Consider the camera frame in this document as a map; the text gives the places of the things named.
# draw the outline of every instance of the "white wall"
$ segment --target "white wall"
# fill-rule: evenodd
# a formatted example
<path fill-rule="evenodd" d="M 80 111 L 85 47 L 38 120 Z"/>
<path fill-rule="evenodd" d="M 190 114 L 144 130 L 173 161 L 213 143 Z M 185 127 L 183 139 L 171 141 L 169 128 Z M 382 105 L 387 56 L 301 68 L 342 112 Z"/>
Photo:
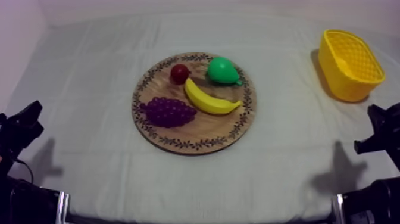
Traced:
<path fill-rule="evenodd" d="M 0 0 L 0 111 L 5 110 L 45 30 L 37 0 Z"/>
<path fill-rule="evenodd" d="M 334 21 L 400 36 L 399 0 L 40 0 L 54 26 L 132 13 L 225 10 Z"/>

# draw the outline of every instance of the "green fruit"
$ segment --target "green fruit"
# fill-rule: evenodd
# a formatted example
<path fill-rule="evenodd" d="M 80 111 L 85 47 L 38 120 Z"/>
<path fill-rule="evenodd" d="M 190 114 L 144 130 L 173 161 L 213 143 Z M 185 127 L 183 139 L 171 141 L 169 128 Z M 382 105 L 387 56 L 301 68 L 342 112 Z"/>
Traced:
<path fill-rule="evenodd" d="M 226 58 L 214 58 L 208 66 L 208 77 L 217 83 L 241 85 L 239 74 Z"/>

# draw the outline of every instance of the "yellow basket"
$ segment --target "yellow basket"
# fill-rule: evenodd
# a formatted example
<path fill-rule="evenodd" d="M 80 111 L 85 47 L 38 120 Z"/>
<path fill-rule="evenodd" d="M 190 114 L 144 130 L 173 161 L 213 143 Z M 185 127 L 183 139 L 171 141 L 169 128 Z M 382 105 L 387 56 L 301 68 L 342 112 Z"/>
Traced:
<path fill-rule="evenodd" d="M 330 90 L 344 101 L 361 101 L 385 79 L 368 45 L 343 30 L 324 31 L 318 60 Z"/>

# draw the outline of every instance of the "table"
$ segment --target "table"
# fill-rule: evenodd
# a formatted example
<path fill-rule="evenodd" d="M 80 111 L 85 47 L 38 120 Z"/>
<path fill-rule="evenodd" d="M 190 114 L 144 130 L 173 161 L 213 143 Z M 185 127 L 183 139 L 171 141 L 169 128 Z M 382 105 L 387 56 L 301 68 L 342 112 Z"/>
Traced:
<path fill-rule="evenodd" d="M 324 29 L 364 38 L 386 72 L 367 100 L 323 89 L 315 60 Z M 161 223 L 275 222 L 325 216 L 330 196 L 398 175 L 385 152 L 356 155 L 367 107 L 400 102 L 400 40 L 334 23 L 241 13 L 127 15 L 52 29 L 6 113 L 38 99 L 45 127 L 20 158 L 35 184 L 71 194 L 72 211 Z M 210 52 L 241 66 L 258 108 L 231 147 L 202 157 L 167 153 L 133 124 L 137 81 L 181 52 Z M 15 165 L 11 174 L 28 178 Z"/>

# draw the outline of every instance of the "plastic banana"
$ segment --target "plastic banana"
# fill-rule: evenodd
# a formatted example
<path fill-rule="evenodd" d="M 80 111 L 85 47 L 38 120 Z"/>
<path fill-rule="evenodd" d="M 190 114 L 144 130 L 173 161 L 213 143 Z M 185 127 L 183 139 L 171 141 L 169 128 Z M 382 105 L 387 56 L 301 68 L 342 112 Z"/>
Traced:
<path fill-rule="evenodd" d="M 185 81 L 185 92 L 195 106 L 210 114 L 228 114 L 242 104 L 241 101 L 229 102 L 206 94 L 198 88 L 191 78 Z"/>

